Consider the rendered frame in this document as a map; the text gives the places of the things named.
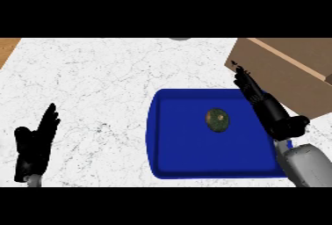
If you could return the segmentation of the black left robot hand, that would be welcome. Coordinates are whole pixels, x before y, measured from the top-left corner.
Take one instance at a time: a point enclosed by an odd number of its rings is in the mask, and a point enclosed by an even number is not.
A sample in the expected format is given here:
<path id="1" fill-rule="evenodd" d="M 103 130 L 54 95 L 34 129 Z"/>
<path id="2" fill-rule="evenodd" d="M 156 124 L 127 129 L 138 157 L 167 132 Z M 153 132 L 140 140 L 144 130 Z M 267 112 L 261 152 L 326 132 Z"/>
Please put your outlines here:
<path id="1" fill-rule="evenodd" d="M 25 176 L 37 174 L 43 177 L 48 167 L 48 157 L 51 142 L 59 126 L 59 113 L 56 105 L 50 104 L 43 114 L 37 130 L 29 130 L 26 127 L 17 127 L 15 130 L 16 139 L 16 172 L 15 181 L 26 183 Z"/>

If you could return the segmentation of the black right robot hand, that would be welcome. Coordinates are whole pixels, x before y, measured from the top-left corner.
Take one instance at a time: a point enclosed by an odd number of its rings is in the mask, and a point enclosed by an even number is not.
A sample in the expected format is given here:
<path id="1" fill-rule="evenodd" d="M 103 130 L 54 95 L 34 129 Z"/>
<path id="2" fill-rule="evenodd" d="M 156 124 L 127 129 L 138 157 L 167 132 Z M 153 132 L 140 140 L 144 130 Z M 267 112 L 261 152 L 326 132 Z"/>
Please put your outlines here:
<path id="1" fill-rule="evenodd" d="M 274 96 L 264 92 L 255 83 L 251 72 L 240 65 L 234 64 L 234 66 L 236 75 L 233 82 L 240 88 L 243 97 L 249 101 L 265 133 L 277 141 L 302 136 L 310 119 L 304 115 L 289 116 Z"/>

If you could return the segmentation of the green squash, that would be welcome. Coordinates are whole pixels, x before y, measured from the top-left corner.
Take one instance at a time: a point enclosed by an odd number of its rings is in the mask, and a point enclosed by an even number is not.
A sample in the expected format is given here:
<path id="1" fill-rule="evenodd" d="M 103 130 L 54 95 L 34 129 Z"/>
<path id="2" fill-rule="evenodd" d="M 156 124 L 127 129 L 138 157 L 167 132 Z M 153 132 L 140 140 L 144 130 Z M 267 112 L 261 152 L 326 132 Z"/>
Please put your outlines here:
<path id="1" fill-rule="evenodd" d="M 212 132 L 221 133 L 230 125 L 230 116 L 220 108 L 211 108 L 206 112 L 205 121 Z"/>

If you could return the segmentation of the brown cardboard box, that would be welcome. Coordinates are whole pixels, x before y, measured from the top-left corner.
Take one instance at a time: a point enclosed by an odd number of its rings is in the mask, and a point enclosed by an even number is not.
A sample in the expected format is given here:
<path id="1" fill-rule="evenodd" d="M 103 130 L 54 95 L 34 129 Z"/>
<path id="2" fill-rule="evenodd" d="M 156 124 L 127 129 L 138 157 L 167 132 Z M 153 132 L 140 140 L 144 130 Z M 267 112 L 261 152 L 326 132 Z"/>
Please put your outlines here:
<path id="1" fill-rule="evenodd" d="M 237 38 L 224 66 L 310 119 L 332 113 L 332 38 Z"/>

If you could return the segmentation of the blue tray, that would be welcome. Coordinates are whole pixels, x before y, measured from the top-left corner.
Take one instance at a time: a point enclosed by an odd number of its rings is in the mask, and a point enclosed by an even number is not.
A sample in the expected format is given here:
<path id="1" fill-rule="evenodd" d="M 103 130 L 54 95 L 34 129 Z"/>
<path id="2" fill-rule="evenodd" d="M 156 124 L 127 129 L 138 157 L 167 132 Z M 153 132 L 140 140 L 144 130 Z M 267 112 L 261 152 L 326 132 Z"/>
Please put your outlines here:
<path id="1" fill-rule="evenodd" d="M 224 132 L 205 121 L 211 108 L 230 116 Z M 162 89 L 146 119 L 146 153 L 158 178 L 282 178 L 273 138 L 237 89 Z"/>

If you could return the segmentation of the brown wooden surface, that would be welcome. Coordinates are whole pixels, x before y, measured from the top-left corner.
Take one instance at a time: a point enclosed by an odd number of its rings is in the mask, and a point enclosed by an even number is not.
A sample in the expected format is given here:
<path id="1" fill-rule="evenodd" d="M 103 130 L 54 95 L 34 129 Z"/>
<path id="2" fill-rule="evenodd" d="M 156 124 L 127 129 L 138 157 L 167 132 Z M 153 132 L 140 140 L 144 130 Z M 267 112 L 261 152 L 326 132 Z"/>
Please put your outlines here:
<path id="1" fill-rule="evenodd" d="M 6 60 L 16 48 L 19 38 L 0 38 L 0 68 L 6 64 Z"/>

